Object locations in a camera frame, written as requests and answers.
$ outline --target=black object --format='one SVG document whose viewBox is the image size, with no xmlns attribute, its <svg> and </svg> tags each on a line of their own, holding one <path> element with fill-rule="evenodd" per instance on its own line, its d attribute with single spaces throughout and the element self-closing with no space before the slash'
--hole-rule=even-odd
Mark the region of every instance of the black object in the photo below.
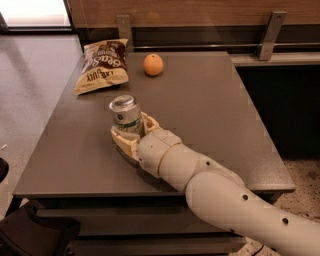
<svg viewBox="0 0 320 256">
<path fill-rule="evenodd" d="M 80 232 L 67 218 L 40 218 L 29 201 L 0 221 L 0 255 L 63 256 Z"/>
<path fill-rule="evenodd" d="M 6 160 L 0 158 L 0 183 L 7 176 L 9 171 L 9 164 Z"/>
</svg>

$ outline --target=aluminum can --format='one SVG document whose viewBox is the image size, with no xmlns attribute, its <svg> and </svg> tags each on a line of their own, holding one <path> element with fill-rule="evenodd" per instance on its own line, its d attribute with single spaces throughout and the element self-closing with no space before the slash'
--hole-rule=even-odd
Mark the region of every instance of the aluminum can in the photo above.
<svg viewBox="0 0 320 256">
<path fill-rule="evenodd" d="M 144 127 L 140 104 L 131 95 L 122 95 L 111 101 L 109 108 L 114 125 L 123 132 L 131 132 L 144 136 Z"/>
</svg>

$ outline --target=table top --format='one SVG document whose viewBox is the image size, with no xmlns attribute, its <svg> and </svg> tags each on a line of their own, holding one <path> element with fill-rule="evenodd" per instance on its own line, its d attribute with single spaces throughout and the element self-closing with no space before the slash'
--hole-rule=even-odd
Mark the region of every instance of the table top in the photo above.
<svg viewBox="0 0 320 256">
<path fill-rule="evenodd" d="M 24 170 L 14 196 L 176 195 L 169 184 L 131 165 L 112 141 L 109 103 L 135 96 L 142 111 L 236 172 L 253 192 L 295 186 L 229 56 L 224 52 L 159 53 L 164 70 L 145 75 L 147 53 L 127 56 L 129 82 L 80 96 L 79 60 Z"/>
</svg>

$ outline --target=chip bag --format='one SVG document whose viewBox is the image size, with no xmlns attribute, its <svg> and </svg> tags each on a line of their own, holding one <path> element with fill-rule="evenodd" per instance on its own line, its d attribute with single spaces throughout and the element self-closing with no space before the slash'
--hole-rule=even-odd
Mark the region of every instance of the chip bag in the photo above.
<svg viewBox="0 0 320 256">
<path fill-rule="evenodd" d="M 74 94 L 121 84 L 129 80 L 125 63 L 127 39 L 104 40 L 84 46 L 84 65 Z"/>
</svg>

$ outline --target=speckled floor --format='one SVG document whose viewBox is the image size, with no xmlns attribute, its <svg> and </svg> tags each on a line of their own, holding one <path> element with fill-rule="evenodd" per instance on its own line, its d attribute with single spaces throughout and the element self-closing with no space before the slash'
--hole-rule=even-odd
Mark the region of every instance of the speckled floor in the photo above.
<svg viewBox="0 0 320 256">
<path fill-rule="evenodd" d="M 11 193 L 81 55 L 77 36 L 0 36 L 0 157 L 10 171 L 0 184 L 0 219 Z M 276 206 L 320 222 L 320 159 L 283 159 L 297 189 Z M 248 239 L 236 255 L 253 255 Z M 264 247 L 257 255 L 278 255 Z"/>
<path fill-rule="evenodd" d="M 282 195 L 275 206 L 320 223 L 320 159 L 289 160 L 284 164 L 296 184 L 296 191 Z M 261 244 L 247 239 L 248 243 L 230 256 L 250 256 L 261 248 Z M 257 255 L 277 256 L 278 253 L 264 247 Z"/>
</svg>

